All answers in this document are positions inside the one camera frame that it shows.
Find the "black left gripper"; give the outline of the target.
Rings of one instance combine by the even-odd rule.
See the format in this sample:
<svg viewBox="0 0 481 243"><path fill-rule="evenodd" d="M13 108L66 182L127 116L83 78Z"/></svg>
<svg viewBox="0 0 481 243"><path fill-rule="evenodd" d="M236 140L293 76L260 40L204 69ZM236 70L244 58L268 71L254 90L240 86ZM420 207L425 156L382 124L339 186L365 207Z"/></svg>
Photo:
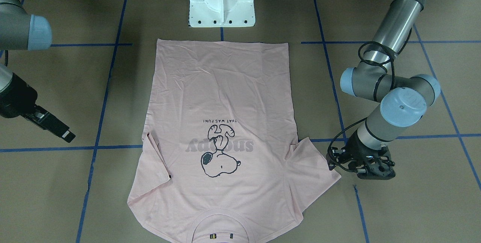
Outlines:
<svg viewBox="0 0 481 243"><path fill-rule="evenodd" d="M327 163L330 171L340 167L352 172L363 180L389 180L396 176L389 148L371 149L364 145L355 131L347 144L338 149L331 144L327 149Z"/></svg>

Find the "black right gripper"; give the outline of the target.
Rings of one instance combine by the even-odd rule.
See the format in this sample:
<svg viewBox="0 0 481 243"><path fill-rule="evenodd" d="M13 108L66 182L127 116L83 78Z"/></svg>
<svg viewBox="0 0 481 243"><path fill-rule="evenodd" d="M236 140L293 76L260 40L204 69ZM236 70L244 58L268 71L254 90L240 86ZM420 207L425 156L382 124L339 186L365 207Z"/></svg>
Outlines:
<svg viewBox="0 0 481 243"><path fill-rule="evenodd" d="M67 143L76 135L56 116L36 105L37 91L16 74L0 94L0 114L4 118L32 118L32 122L43 130L48 130Z"/></svg>

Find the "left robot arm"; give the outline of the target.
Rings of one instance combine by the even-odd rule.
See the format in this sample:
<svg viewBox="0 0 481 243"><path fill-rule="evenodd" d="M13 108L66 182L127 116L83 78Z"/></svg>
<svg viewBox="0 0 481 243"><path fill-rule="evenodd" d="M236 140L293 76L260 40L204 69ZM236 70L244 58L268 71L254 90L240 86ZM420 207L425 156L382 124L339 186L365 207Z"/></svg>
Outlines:
<svg viewBox="0 0 481 243"><path fill-rule="evenodd" d="M342 148L328 146L327 166L339 167L363 180L395 177L388 145L416 124L435 104L440 83L431 75L409 78L396 74L395 60L407 45L414 23L427 0L392 0L374 38L358 51L359 64L344 70L343 92L371 100L378 106L355 123L353 134Z"/></svg>

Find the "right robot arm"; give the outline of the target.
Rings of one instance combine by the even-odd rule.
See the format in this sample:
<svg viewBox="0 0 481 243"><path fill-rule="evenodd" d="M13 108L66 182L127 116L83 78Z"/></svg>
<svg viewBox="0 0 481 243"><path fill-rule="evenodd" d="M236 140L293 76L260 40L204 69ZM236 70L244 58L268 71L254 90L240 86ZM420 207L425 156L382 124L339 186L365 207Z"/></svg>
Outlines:
<svg viewBox="0 0 481 243"><path fill-rule="evenodd" d="M28 14L20 0L0 0L0 47L4 51L40 51L53 39L46 18ZM36 104L38 93L5 64L0 70L0 110L3 118L21 116L66 142L74 140L70 128Z"/></svg>

